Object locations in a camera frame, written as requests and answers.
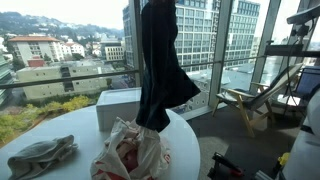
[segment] plastic bag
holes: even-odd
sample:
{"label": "plastic bag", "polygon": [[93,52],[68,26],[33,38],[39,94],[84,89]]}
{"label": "plastic bag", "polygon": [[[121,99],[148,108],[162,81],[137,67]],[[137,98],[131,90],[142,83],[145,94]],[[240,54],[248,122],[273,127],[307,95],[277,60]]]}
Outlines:
{"label": "plastic bag", "polygon": [[[127,152],[124,162],[120,157],[124,155],[119,152],[119,145],[127,140],[135,144],[137,149]],[[135,160],[132,158],[136,158],[137,167],[134,167]],[[168,169],[169,162],[169,147],[165,140],[160,139],[158,132],[117,118],[102,152],[93,160],[90,172],[94,180],[152,180]]]}

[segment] white box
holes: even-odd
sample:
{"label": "white box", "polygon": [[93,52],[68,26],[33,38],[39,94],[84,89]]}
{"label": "white box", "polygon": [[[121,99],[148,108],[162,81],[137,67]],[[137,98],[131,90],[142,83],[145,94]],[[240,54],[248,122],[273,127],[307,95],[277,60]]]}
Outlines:
{"label": "white box", "polygon": [[141,88],[103,91],[96,104],[99,130],[111,132],[117,117],[124,121],[136,118],[140,96]]}

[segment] floor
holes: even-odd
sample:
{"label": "floor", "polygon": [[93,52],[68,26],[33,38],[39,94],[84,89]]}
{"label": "floor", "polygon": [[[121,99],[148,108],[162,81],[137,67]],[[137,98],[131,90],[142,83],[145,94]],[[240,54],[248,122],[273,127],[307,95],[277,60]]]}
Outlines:
{"label": "floor", "polygon": [[255,138],[248,136],[241,116],[229,107],[192,119],[189,122],[198,137],[201,151],[199,180],[209,180],[207,174],[214,165],[215,152],[224,155],[236,166],[245,170],[245,176],[234,178],[222,166],[216,179],[252,179],[261,170],[275,177],[272,168],[284,152],[290,151],[298,134],[299,121],[276,116],[276,123],[264,131],[255,130]]}

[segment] white plastic bag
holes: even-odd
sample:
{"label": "white plastic bag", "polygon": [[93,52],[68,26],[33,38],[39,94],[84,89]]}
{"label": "white plastic bag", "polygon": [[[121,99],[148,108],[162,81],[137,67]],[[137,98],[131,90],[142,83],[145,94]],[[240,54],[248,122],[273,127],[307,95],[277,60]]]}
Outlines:
{"label": "white plastic bag", "polygon": [[160,177],[169,166],[170,150],[167,143],[160,139],[158,132],[139,127],[137,142],[138,167],[128,173],[117,152],[117,146],[125,138],[130,127],[117,119],[105,146],[91,164],[91,177],[94,180],[152,180]]}

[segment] folding chair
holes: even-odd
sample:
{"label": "folding chair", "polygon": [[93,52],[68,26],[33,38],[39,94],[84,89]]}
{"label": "folding chair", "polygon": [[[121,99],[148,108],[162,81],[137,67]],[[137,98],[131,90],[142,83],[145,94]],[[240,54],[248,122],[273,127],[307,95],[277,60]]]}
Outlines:
{"label": "folding chair", "polygon": [[[256,85],[260,90],[260,93],[257,95],[248,94],[244,90],[239,89],[226,89],[225,92],[216,95],[217,100],[214,103],[212,115],[214,115],[218,105],[222,102],[226,103],[230,107],[236,108],[241,113],[249,135],[254,137],[254,132],[252,129],[254,124],[262,121],[268,116],[273,122],[275,121],[271,105],[269,103],[271,96],[284,88],[296,76],[296,74],[298,74],[301,67],[302,63],[287,67],[284,71],[277,75],[277,77],[269,86],[251,82],[251,84]],[[263,104],[265,104],[268,109],[266,113],[258,110]],[[260,116],[255,119],[250,119],[247,111],[257,112],[260,114]]]}

